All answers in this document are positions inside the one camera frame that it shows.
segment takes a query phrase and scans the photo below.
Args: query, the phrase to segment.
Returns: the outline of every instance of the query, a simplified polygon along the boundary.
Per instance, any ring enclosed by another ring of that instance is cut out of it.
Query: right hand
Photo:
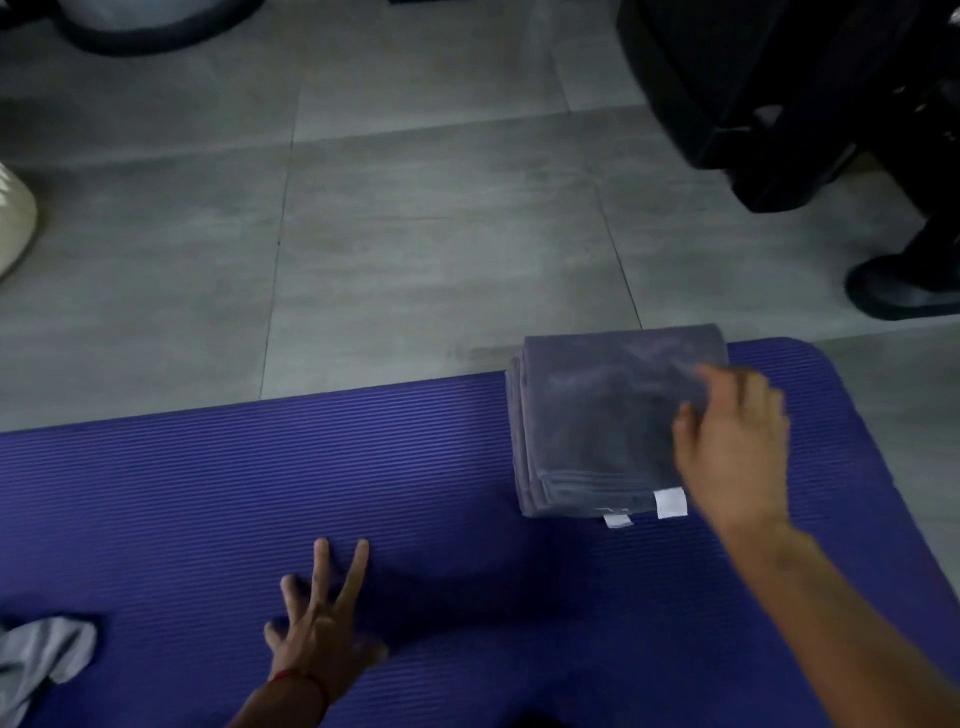
[[[701,365],[709,389],[701,422],[689,402],[673,424],[677,470],[720,540],[789,524],[786,461],[790,422],[783,392],[746,370]]]

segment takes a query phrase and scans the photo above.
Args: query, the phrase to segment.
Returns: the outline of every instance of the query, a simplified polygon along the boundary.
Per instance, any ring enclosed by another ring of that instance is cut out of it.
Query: red string bracelet
[[[277,680],[283,680],[284,678],[287,678],[287,677],[299,677],[303,680],[309,680],[311,683],[317,686],[317,690],[320,691],[320,697],[324,699],[324,713],[326,713],[326,711],[329,710],[330,693],[327,692],[326,685],[324,685],[324,683],[321,682],[320,678],[314,677],[309,672],[303,672],[298,669],[282,669],[280,672],[278,672],[272,678],[270,678],[270,680],[268,680],[267,682],[274,683]]]

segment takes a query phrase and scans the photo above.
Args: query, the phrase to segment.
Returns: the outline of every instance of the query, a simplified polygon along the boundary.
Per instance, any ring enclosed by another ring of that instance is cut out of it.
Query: tile floor
[[[748,214],[644,106],[615,0],[267,0],[174,54],[0,35],[43,230],[0,284],[0,429],[500,369],[524,334],[815,341],[960,587],[960,318],[846,270],[921,218],[882,172]]]

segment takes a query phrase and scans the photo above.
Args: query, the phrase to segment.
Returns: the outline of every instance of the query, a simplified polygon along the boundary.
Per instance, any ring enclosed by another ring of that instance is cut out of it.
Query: folded gray towel
[[[0,728],[15,728],[44,680],[65,683],[93,657],[97,628],[65,617],[0,629]]]
[[[507,373],[524,515],[655,509],[682,484],[670,425],[682,401],[706,406],[701,362],[728,363],[716,326],[527,337]]]

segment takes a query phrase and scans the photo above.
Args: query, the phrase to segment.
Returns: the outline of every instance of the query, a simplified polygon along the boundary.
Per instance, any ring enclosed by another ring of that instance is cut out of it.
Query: hand
[[[288,574],[280,581],[290,629],[281,637],[272,622],[264,627],[267,645],[274,652],[270,668],[273,677],[293,669],[320,681],[333,704],[347,692],[361,673],[387,658],[380,643],[360,644],[353,635],[353,610],[363,586],[370,544],[362,540],[353,554],[353,563],[337,600],[329,605],[330,545],[320,539],[313,545],[313,581],[310,601],[304,603],[297,577]]]
[[[789,524],[783,392],[757,372],[702,365],[697,373],[709,388],[707,412],[697,423],[685,402],[673,424],[677,470],[697,509],[725,543]]]

